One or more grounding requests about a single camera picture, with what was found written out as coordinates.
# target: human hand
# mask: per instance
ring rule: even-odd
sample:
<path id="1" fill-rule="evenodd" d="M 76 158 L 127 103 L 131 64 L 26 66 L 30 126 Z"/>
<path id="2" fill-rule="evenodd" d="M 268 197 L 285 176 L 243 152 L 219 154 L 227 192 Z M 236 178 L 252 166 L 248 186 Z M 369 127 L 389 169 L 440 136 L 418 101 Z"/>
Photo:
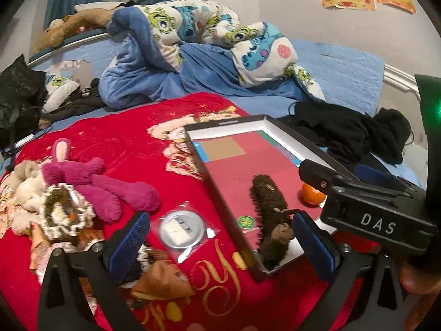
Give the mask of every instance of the human hand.
<path id="1" fill-rule="evenodd" d="M 407 315 L 405 323 L 405 331 L 414 331 L 441 291 L 441 273 L 428 273 L 405 263 L 400 269 L 400 281 L 408 293 L 422 295 L 418 304 Z"/>

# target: red blanket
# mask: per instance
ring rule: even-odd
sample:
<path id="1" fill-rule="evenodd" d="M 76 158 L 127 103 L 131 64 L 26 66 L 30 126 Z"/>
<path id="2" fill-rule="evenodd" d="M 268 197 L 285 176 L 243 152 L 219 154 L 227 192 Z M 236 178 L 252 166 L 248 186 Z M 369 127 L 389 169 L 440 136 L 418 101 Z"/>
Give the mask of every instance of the red blanket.
<path id="1" fill-rule="evenodd" d="M 172 302 L 154 301 L 143 310 L 134 310 L 149 330 L 295 330 L 326 289 L 327 284 L 317 279 L 305 257 L 259 284 L 234 262 L 236 249 L 204 183 L 198 179 L 191 157 L 182 144 L 180 128 L 187 122 L 219 119 L 228 113 L 246 115 L 231 105 L 217 95 L 199 93 L 102 118 L 84 119 L 27 144 L 18 158 L 18 162 L 43 159 L 50 155 L 55 140 L 69 138 L 72 141 L 71 160 L 101 157 L 105 161 L 106 175 L 152 184 L 162 197 L 162 206 L 153 219 L 188 200 L 203 217 L 221 229 L 215 239 L 180 264 L 197 290 L 196 296 Z M 124 205 L 122 219 L 104 227 L 105 237 L 121 228 L 133 212 Z M 370 250 L 373 245 L 349 235 L 338 234 L 335 238 L 362 251 Z M 148 239 L 162 248 L 152 233 Z M 0 290 L 25 327 L 34 331 L 37 329 L 40 286 L 37 277 L 28 270 L 29 249 L 30 240 L 15 236 L 10 230 L 0 239 Z M 357 290 L 358 287 L 354 287 L 334 328 L 346 321 Z M 109 328 L 99 310 L 97 320 L 101 326 Z"/>

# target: metal bolt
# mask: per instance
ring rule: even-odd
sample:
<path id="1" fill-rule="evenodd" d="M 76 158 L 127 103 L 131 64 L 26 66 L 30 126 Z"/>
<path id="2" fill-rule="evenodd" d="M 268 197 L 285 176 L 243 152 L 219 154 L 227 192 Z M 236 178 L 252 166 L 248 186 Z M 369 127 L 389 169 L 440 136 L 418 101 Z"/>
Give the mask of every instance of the metal bolt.
<path id="1" fill-rule="evenodd" d="M 61 247 L 57 247 L 56 249 L 54 249 L 54 250 L 52 251 L 52 255 L 54 255 L 54 256 L 60 256 L 60 255 L 61 255 L 61 251 L 62 251 Z"/>
<path id="2" fill-rule="evenodd" d="M 343 193 L 345 191 L 344 188 L 341 188 L 341 186 L 333 186 L 332 187 L 337 193 Z"/>
<path id="3" fill-rule="evenodd" d="M 340 245 L 340 250 L 343 251 L 343 252 L 351 252 L 352 251 L 352 246 L 347 244 L 347 243 L 344 243 L 344 244 Z"/>
<path id="4" fill-rule="evenodd" d="M 100 252 L 101 250 L 103 250 L 103 244 L 95 243 L 95 244 L 92 245 L 92 251 Z"/>

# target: orange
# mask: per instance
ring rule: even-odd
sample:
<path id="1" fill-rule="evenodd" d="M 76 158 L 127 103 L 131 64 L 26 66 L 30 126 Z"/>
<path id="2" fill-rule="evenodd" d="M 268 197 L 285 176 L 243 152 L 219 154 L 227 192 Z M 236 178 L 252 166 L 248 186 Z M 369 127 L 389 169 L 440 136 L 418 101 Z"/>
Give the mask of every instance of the orange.
<path id="1" fill-rule="evenodd" d="M 302 186 L 302 197 L 310 205 L 319 205 L 325 200 L 326 195 L 309 184 L 304 183 Z"/>

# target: plastic package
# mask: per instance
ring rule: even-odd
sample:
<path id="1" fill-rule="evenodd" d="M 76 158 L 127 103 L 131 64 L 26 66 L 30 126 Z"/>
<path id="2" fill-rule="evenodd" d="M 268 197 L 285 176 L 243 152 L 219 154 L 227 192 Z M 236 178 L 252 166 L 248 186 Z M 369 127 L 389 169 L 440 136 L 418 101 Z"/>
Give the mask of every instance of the plastic package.
<path id="1" fill-rule="evenodd" d="M 219 229 L 202 218 L 189 202 L 155 219 L 151 230 L 178 264 L 219 233 Z"/>

